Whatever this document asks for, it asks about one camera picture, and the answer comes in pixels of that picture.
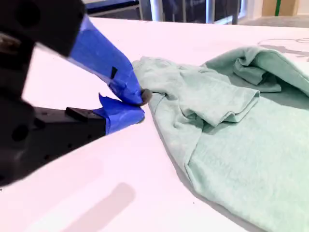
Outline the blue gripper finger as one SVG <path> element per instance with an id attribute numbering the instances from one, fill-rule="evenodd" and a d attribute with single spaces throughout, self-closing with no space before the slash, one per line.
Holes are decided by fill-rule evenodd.
<path id="1" fill-rule="evenodd" d="M 36 44 L 98 76 L 127 104 L 151 99 L 131 62 L 91 23 L 80 0 L 1 1 L 0 85 L 16 96 L 23 92 Z"/>
<path id="2" fill-rule="evenodd" d="M 103 136 L 138 124 L 144 111 L 109 97 L 99 96 L 99 109 L 36 108 L 33 124 L 33 163 L 41 167 Z"/>

